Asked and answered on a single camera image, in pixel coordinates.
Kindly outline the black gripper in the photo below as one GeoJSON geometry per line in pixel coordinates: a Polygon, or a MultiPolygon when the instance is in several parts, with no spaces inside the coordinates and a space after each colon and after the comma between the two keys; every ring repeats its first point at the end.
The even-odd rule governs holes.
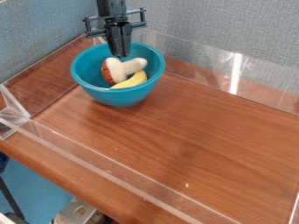
{"type": "Polygon", "coordinates": [[[146,26],[145,8],[126,10],[126,0],[97,0],[97,15],[82,22],[86,36],[106,37],[110,53],[121,58],[129,54],[132,30],[146,26]]]}

